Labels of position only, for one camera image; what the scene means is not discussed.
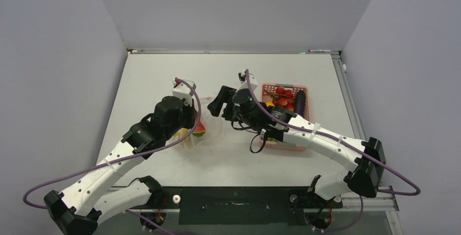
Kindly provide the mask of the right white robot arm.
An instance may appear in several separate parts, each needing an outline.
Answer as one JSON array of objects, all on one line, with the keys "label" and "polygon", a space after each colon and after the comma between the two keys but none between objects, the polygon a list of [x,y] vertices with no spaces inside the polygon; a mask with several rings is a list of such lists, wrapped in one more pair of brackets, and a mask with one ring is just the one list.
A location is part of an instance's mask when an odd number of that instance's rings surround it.
[{"label": "right white robot arm", "polygon": [[212,116],[244,123],[264,139],[306,147],[341,165],[343,169],[335,174],[314,177],[307,192],[311,205],[320,207],[349,192],[377,196],[385,163],[379,140],[364,141],[328,131],[291,110],[256,102],[248,88],[222,86],[207,108]]}]

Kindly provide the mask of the clear zip top bag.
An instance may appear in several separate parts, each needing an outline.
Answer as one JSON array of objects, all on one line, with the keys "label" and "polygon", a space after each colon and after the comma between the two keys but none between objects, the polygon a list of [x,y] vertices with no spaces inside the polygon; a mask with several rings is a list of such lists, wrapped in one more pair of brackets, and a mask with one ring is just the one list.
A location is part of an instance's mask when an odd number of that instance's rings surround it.
[{"label": "clear zip top bag", "polygon": [[204,124],[206,133],[201,138],[197,138],[191,134],[190,137],[192,140],[192,144],[191,145],[181,145],[179,143],[178,146],[181,149],[193,150],[193,149],[201,149],[203,147],[207,147],[211,145],[214,141],[216,141],[219,135],[221,134],[222,132],[221,119],[218,117],[213,117],[207,108],[208,104],[211,103],[213,99],[214,99],[214,96],[200,98],[200,104],[202,107],[200,121]]}]

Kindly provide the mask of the yellow bell pepper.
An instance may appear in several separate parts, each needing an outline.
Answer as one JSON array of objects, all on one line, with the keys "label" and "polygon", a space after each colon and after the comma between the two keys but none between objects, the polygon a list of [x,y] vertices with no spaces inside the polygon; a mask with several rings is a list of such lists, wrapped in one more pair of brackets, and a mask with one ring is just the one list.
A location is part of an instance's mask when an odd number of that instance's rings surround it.
[{"label": "yellow bell pepper", "polygon": [[189,130],[186,128],[180,129],[174,136],[173,136],[173,141],[178,141],[179,139],[185,137],[180,144],[181,145],[191,145],[192,140],[189,134]]}]

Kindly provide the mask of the pink plastic basket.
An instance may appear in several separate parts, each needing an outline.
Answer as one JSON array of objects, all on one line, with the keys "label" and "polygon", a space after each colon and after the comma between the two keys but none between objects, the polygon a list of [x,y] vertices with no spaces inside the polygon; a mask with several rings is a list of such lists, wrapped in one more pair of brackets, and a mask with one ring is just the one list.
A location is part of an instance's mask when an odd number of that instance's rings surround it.
[{"label": "pink plastic basket", "polygon": [[[261,86],[261,100],[266,104],[288,108],[310,121],[309,95],[306,86],[264,83]],[[307,149],[300,145],[279,142],[271,138],[268,138],[265,147],[299,152]]]}]

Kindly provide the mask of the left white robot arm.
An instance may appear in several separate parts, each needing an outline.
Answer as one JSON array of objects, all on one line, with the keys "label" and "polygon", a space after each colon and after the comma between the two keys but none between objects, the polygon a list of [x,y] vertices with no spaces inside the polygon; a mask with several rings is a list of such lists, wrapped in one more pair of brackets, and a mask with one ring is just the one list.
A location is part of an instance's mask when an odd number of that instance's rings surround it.
[{"label": "left white robot arm", "polygon": [[164,203],[163,188],[151,176],[140,177],[129,186],[108,193],[121,177],[144,162],[147,151],[156,151],[180,129],[194,126],[197,111],[194,105],[174,96],[164,97],[153,113],[134,124],[113,150],[76,183],[45,197],[46,208],[63,234],[93,234],[98,225],[130,209],[149,208]]}]

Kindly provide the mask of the watermelon slice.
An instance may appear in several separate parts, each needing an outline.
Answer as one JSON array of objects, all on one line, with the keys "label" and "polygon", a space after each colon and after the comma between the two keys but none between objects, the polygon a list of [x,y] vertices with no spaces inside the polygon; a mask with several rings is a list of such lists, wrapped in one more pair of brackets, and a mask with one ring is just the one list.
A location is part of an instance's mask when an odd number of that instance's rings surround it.
[{"label": "watermelon slice", "polygon": [[195,128],[195,130],[193,131],[192,135],[197,137],[197,138],[201,138],[201,137],[204,136],[205,133],[206,133],[205,126],[201,121],[199,121],[198,125]]}]

